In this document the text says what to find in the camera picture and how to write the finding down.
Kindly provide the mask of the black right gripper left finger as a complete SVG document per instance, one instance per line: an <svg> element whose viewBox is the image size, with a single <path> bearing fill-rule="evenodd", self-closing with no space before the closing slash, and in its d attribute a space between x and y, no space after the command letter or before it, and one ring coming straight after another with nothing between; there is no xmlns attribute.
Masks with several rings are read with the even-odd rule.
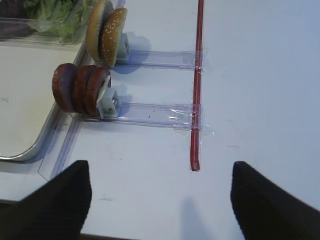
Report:
<svg viewBox="0 0 320 240"><path fill-rule="evenodd" d="M0 212L2 240L78 240L92 201L89 163L77 160Z"/></svg>

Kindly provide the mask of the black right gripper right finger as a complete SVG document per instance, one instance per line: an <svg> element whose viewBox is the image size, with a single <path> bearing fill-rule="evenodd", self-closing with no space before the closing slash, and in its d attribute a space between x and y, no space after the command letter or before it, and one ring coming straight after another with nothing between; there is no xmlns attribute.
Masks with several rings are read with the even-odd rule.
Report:
<svg viewBox="0 0 320 240"><path fill-rule="evenodd" d="M230 200L246 240L318 240L320 212L244 161L232 169Z"/></svg>

